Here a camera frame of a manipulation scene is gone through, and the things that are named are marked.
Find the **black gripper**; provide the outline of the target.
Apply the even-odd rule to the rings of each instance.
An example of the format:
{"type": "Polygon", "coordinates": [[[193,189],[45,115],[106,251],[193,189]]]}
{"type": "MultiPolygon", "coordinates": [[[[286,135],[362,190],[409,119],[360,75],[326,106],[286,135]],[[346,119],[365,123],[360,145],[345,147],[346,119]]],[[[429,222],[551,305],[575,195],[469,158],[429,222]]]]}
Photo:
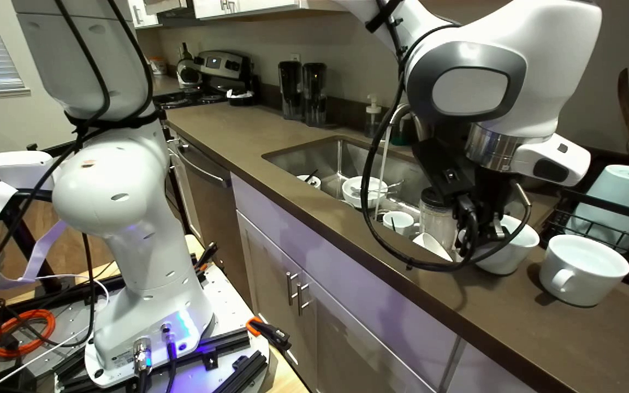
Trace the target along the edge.
{"type": "Polygon", "coordinates": [[[476,167],[438,138],[417,142],[412,158],[429,181],[421,200],[451,213],[463,247],[506,245],[515,238],[512,229],[499,226],[515,190],[512,176],[476,167]]]}

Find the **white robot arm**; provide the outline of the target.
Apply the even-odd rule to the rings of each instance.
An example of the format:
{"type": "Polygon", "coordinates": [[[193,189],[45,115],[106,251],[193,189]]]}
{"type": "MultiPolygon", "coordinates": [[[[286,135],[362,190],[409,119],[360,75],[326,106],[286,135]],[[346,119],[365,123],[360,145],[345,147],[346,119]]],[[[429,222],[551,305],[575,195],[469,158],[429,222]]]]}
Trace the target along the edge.
{"type": "MultiPolygon", "coordinates": [[[[424,127],[461,121],[464,148],[412,147],[424,170],[438,159],[472,167],[459,190],[473,203],[472,241],[494,234],[502,205],[491,176],[575,187],[590,154],[556,133],[558,111],[591,57],[603,11],[587,0],[508,0],[469,24],[419,0],[336,0],[395,50],[407,103],[424,127]]],[[[168,145],[149,68],[124,0],[13,0],[47,94],[77,127],[80,152],[56,170],[55,213],[102,238],[124,288],[84,341],[90,379],[106,390],[138,366],[163,366],[198,346],[214,318],[190,262],[163,177],[168,145]]]]}

